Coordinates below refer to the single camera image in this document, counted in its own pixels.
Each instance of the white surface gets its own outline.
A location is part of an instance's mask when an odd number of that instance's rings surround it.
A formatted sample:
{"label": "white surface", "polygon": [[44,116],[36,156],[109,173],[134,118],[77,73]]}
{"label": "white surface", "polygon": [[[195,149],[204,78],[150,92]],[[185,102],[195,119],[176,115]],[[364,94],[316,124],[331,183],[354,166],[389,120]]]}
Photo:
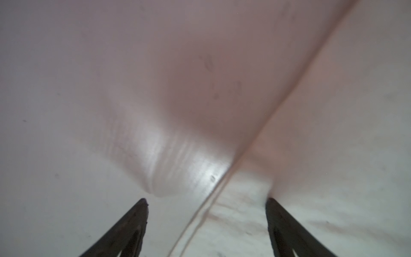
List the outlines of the white surface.
{"label": "white surface", "polygon": [[343,0],[0,4],[0,255],[77,256],[141,197],[166,256]]}
{"label": "white surface", "polygon": [[273,256],[268,194],[339,257],[410,256],[410,49],[410,1],[359,1],[173,256]]}

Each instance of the glossy surface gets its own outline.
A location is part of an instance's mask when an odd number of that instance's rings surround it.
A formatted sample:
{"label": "glossy surface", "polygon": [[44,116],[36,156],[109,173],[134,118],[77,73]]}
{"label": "glossy surface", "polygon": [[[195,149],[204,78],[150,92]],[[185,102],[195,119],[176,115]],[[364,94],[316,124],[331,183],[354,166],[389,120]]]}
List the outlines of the glossy surface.
{"label": "glossy surface", "polygon": [[0,255],[78,256],[135,202],[166,256],[342,0],[0,6]]}
{"label": "glossy surface", "polygon": [[273,256],[277,199],[339,257],[411,252],[411,3],[362,0],[173,256]]}

